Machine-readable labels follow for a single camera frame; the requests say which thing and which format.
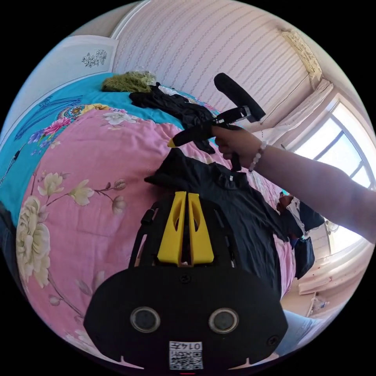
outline pink flower print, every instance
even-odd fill
[[[69,125],[70,123],[71,123],[70,119],[64,116],[61,119],[54,121],[49,127],[45,128],[43,130],[43,134],[45,136],[54,134],[61,128],[65,127],[66,125]]]
[[[126,113],[127,113],[127,111],[124,110],[123,108],[114,108],[114,107],[110,107],[109,110],[110,110],[110,111],[121,112],[122,114],[126,114]]]

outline qr code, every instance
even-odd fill
[[[170,341],[170,369],[203,369],[202,342]]]

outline hand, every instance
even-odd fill
[[[224,159],[231,159],[235,152],[239,155],[242,167],[251,166],[261,146],[261,141],[256,136],[245,129],[228,130],[221,127],[212,127],[212,134]]]

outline screw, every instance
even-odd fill
[[[266,342],[266,344],[268,346],[274,346],[277,342],[279,341],[279,337],[278,336],[272,336],[268,339],[268,341]]]
[[[191,282],[191,277],[188,275],[188,274],[182,274],[180,277],[179,277],[179,281],[181,283],[189,283]]]

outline circular sensor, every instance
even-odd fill
[[[158,329],[161,319],[158,313],[149,307],[136,308],[130,315],[133,328],[142,333],[151,333]]]
[[[210,329],[218,334],[232,332],[239,323],[237,313],[230,308],[220,308],[214,311],[209,317]]]

